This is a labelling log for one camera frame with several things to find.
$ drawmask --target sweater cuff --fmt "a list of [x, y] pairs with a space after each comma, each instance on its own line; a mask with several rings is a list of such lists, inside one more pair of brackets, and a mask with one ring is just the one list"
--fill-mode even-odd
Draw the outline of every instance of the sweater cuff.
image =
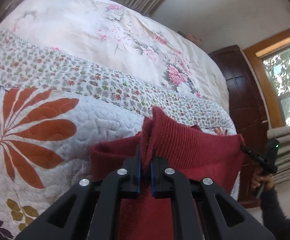
[[277, 192], [274, 188], [269, 191], [264, 191], [261, 194], [261, 205], [268, 205], [277, 202]]

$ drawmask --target dark wood furniture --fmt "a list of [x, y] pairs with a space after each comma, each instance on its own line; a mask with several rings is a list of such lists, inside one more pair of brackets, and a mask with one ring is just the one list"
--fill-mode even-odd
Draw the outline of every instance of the dark wood furniture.
[[[265, 106], [253, 74], [240, 50], [235, 46], [219, 49], [209, 54], [222, 71], [229, 90], [229, 115], [237, 133], [252, 149], [263, 152], [267, 140], [268, 121]], [[245, 208], [259, 206], [252, 196], [251, 178], [257, 167], [246, 156], [242, 169], [238, 202]]]

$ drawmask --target red sweater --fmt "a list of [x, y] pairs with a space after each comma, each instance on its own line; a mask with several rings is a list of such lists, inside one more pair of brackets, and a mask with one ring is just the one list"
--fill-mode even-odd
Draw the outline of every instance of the red sweater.
[[[189, 179], [212, 178], [230, 193], [244, 160], [240, 150], [240, 145], [244, 144], [242, 136], [206, 134], [197, 125], [188, 127], [177, 123], [158, 107], [153, 107], [152, 112], [153, 119], [145, 118], [140, 134], [91, 148], [93, 179], [103, 179], [119, 169], [123, 160], [135, 155], [136, 145], [141, 144], [143, 175], [149, 170], [155, 149], [157, 156], [168, 159], [172, 168]], [[118, 238], [173, 239], [170, 200], [154, 199], [150, 185], [142, 184], [138, 199], [122, 200]]]

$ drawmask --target black sleeve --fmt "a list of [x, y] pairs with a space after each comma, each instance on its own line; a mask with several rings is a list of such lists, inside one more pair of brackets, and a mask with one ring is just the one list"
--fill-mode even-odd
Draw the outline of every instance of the black sleeve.
[[273, 233], [276, 240], [290, 235], [290, 219], [287, 219], [279, 205], [275, 189], [261, 194], [261, 209], [264, 226]]

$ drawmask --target floral bedspread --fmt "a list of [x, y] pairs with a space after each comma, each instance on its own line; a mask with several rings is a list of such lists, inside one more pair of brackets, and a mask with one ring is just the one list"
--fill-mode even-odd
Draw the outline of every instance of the floral bedspread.
[[25, 0], [0, 24], [38, 46], [59, 49], [229, 109], [225, 78], [195, 44], [109, 0]]
[[0, 31], [0, 233], [13, 239], [88, 177], [88, 145], [133, 136], [152, 106], [204, 132], [236, 133], [214, 101]]

